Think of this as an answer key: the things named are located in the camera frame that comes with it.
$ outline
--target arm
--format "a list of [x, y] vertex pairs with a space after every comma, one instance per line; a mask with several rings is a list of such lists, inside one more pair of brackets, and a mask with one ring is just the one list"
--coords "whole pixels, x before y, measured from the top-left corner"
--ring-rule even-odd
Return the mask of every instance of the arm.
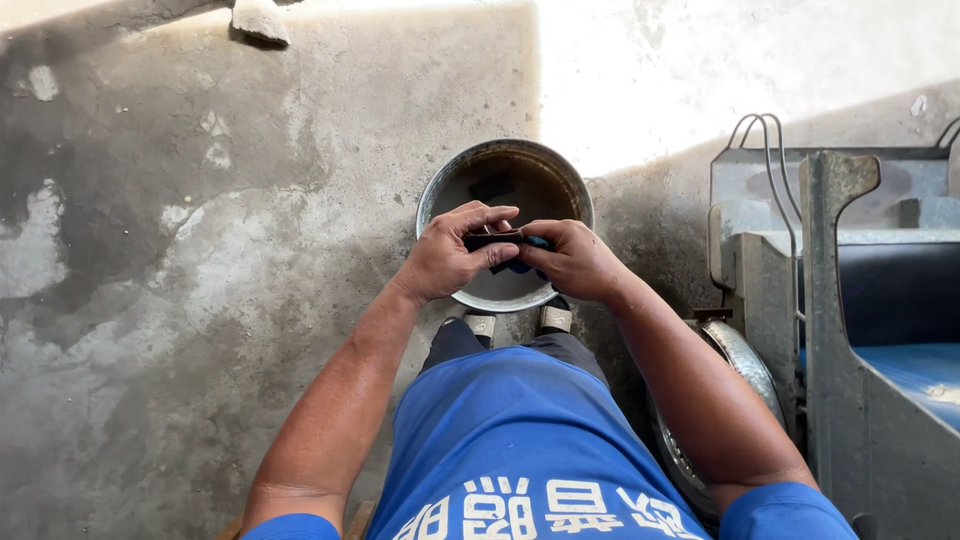
[[383, 420], [420, 308], [515, 257], [514, 244], [468, 253], [460, 237], [487, 224], [509, 228], [503, 220], [516, 213], [474, 202], [430, 223], [280, 428], [253, 479], [242, 532], [277, 516], [307, 513], [343, 533], [347, 497]]
[[754, 487], [817, 484], [753, 388], [620, 262], [587, 226], [538, 221], [524, 233], [552, 240], [557, 253], [522, 246], [520, 259], [564, 293], [604, 303], [631, 356], [720, 514]]

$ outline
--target shoe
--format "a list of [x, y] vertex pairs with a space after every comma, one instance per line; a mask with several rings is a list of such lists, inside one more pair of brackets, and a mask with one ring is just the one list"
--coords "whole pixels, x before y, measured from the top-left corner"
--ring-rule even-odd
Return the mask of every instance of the shoe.
[[572, 324], [573, 312], [570, 311], [570, 304], [558, 294], [540, 308], [540, 327], [537, 329], [537, 335], [570, 333]]
[[483, 345], [488, 351], [493, 348], [493, 327], [496, 325], [496, 315], [471, 309], [464, 315], [464, 322], [473, 331], [480, 345]]

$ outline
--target forearm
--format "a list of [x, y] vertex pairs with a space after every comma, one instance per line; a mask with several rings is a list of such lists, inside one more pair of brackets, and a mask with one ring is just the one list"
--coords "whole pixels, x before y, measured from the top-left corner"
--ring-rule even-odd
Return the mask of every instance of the forearm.
[[[420, 302], [393, 282], [287, 417], [253, 480], [244, 530], [303, 511], [340, 516], [383, 421]], [[331, 519], [337, 529], [342, 523]]]
[[719, 509], [757, 485], [816, 487], [803, 457], [750, 385], [643, 280], [608, 306], [663, 421], [713, 489]]

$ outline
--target metal wheel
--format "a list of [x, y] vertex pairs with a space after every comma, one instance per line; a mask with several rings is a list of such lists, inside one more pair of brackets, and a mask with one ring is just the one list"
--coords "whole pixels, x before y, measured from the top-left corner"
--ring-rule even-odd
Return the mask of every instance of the metal wheel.
[[[722, 321], [706, 321], [703, 323], [687, 321], [687, 324], [750, 384], [763, 399], [763, 402], [766, 403], [770, 412], [777, 418], [777, 421], [780, 422], [780, 426], [786, 429], [786, 424], [783, 421], [783, 410], [780, 408], [780, 400], [777, 397], [773, 378], [770, 376], [763, 360], [760, 359], [754, 348], [747, 343], [747, 340], [738, 331]], [[707, 486], [697, 476], [680, 445], [673, 438], [670, 428], [663, 422], [649, 391], [647, 392], [647, 406], [651, 413], [650, 421], [657, 439], [660, 460], [666, 474], [684, 495], [693, 511], [705, 522], [705, 525], [717, 524], [717, 513], [713, 508]]]

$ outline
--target person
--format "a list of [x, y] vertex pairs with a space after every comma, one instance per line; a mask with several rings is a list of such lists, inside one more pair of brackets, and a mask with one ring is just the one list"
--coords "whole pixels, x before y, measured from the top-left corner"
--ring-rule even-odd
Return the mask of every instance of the person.
[[[420, 309], [510, 258], [541, 270], [565, 295], [606, 306], [663, 421], [709, 487], [720, 538], [855, 538], [747, 382], [588, 227], [521, 228], [555, 252], [464, 247], [468, 231], [505, 230], [517, 212], [474, 201], [424, 229], [266, 453], [244, 513], [245, 540], [339, 538]], [[708, 538], [579, 341], [554, 331], [526, 346], [483, 345], [462, 320], [438, 330], [396, 407], [368, 538]]]

